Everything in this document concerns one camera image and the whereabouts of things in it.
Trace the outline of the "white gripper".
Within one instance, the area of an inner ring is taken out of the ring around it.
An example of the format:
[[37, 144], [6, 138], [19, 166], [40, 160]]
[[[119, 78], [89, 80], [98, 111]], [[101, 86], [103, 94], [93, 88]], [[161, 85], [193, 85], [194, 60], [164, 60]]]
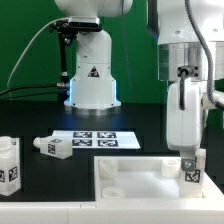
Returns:
[[201, 142], [201, 83], [185, 82], [184, 110], [180, 109], [180, 84], [169, 87], [167, 99], [166, 139], [168, 148], [178, 150], [181, 169], [193, 172], [196, 169], [195, 150]]

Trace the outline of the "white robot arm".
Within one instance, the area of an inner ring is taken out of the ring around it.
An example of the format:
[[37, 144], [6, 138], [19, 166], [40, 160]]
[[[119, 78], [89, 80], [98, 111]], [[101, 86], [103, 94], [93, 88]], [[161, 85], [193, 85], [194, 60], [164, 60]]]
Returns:
[[[133, 0], [54, 0], [67, 17], [56, 23], [65, 39], [77, 41], [76, 73], [62, 73], [65, 105], [85, 111], [120, 106], [111, 75], [110, 35], [101, 17], [122, 16]], [[214, 82], [224, 78], [224, 0], [146, 0], [147, 25], [158, 46], [159, 78], [171, 83], [167, 98], [168, 148], [181, 156], [181, 169], [199, 168], [196, 151], [210, 109], [224, 110]]]

